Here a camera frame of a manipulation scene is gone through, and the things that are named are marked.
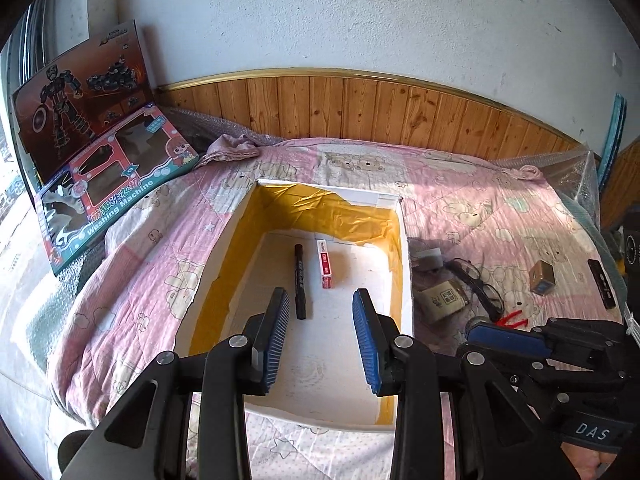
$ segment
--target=eyeglasses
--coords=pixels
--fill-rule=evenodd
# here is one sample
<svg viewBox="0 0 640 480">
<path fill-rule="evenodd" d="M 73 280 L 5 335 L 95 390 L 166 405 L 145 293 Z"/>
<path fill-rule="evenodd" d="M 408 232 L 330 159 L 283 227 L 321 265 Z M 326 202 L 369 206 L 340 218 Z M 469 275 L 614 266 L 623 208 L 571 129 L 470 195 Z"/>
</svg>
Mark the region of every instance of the eyeglasses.
<svg viewBox="0 0 640 480">
<path fill-rule="evenodd" d="M 497 322 L 504 315 L 502 297 L 492 285 L 482 281 L 480 271 L 470 261 L 454 258 L 445 262 L 444 267 L 471 288 L 492 322 Z"/>
</svg>

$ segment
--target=cartoon girl illustration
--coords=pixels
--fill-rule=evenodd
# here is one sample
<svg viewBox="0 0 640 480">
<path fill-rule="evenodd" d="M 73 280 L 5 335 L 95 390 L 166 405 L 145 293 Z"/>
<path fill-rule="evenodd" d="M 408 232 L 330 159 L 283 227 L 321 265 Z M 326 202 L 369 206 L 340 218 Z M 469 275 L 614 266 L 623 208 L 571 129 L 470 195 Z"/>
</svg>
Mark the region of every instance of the cartoon girl illustration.
<svg viewBox="0 0 640 480">
<path fill-rule="evenodd" d="M 167 155 L 172 158 L 176 166 L 182 166 L 195 158 L 189 143 L 184 139 L 179 139 L 178 137 L 174 137 L 167 141 L 166 152 Z"/>
</svg>

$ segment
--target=wooden headboard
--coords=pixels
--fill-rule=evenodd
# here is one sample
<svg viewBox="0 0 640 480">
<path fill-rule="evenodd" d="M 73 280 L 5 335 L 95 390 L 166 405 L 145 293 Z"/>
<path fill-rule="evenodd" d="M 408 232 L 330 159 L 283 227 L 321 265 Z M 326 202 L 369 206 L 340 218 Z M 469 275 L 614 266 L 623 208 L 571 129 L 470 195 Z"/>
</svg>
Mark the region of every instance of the wooden headboard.
<svg viewBox="0 0 640 480">
<path fill-rule="evenodd" d="M 160 87 L 157 98 L 161 105 L 222 117 L 287 139 L 374 140 L 489 160 L 564 152 L 578 145 L 548 124 L 489 99 L 373 72 L 233 72 Z M 616 222 L 634 200 L 640 200 L 640 142 L 618 156 L 602 197 L 602 225 Z"/>
</svg>

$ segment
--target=human hand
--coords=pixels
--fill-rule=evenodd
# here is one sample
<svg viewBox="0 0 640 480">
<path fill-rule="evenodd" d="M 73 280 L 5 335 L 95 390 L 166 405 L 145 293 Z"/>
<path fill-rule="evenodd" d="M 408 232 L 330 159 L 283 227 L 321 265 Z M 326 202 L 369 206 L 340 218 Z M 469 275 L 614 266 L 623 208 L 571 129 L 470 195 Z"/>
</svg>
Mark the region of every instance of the human hand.
<svg viewBox="0 0 640 480">
<path fill-rule="evenodd" d="M 566 442 L 562 443 L 562 451 L 580 475 L 580 480 L 594 480 L 596 469 L 601 463 L 610 464 L 616 459 L 612 453 L 600 453 Z"/>
</svg>

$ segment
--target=bedsheet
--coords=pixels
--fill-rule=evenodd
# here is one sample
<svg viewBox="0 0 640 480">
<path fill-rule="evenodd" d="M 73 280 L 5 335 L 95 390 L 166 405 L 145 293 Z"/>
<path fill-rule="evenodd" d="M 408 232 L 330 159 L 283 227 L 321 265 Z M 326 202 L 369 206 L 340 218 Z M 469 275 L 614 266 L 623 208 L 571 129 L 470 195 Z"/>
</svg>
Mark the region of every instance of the bedsheet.
<svg viewBox="0 0 640 480">
<path fill-rule="evenodd" d="M 76 299 L 47 369 L 67 412 L 96 425 L 151 359 L 174 346 L 216 239 L 260 177 L 398 194 L 407 235 L 440 247 L 445 259 L 481 267 L 507 310 L 522 309 L 530 327 L 551 316 L 620 321 L 617 309 L 604 310 L 591 278 L 587 259 L 599 259 L 593 242 L 535 168 L 507 170 L 474 157 L 372 142 L 288 140 L 260 148 L 258 158 L 215 162 L 172 180 L 108 230 L 107 257 Z M 528 270 L 539 259 L 556 274 L 556 290 L 544 298 L 528 293 Z M 435 327 L 417 323 L 415 336 L 452 353 L 477 314 L 482 310 L 473 303 Z M 196 398 L 191 466 L 197 409 Z M 256 415 L 247 416 L 247 430 L 254 478 L 388 476 L 388 434 L 301 428 Z"/>
</svg>

